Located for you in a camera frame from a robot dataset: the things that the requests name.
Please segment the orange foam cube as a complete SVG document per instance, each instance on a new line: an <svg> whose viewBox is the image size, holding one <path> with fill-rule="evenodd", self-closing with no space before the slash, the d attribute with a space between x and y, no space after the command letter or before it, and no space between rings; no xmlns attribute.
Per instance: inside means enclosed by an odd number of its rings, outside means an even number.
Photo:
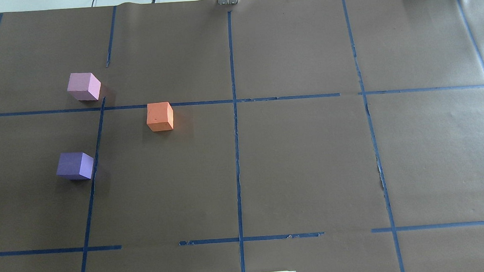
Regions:
<svg viewBox="0 0 484 272"><path fill-rule="evenodd" d="M169 102L147 104L146 124L153 132L174 129L174 112Z"/></svg>

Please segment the brown paper table cover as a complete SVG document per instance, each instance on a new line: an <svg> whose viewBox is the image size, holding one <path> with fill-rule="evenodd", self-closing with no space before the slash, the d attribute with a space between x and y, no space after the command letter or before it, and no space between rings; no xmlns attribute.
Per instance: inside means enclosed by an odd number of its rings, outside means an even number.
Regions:
<svg viewBox="0 0 484 272"><path fill-rule="evenodd" d="M280 270L484 272L484 0L0 14L0 272Z"/></svg>

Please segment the pink foam cube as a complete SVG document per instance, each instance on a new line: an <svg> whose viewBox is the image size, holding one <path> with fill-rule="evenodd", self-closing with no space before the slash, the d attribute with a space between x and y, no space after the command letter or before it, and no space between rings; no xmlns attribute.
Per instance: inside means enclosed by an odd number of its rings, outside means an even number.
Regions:
<svg viewBox="0 0 484 272"><path fill-rule="evenodd" d="M92 73L71 73L67 92L76 100L97 101L102 83Z"/></svg>

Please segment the purple foam cube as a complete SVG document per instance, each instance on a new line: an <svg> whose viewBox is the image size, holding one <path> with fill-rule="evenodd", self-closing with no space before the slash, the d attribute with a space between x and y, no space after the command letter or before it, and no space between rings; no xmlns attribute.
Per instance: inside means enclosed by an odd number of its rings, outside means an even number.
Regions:
<svg viewBox="0 0 484 272"><path fill-rule="evenodd" d="M94 170L94 158L84 152L61 153L56 175L68 180L89 180Z"/></svg>

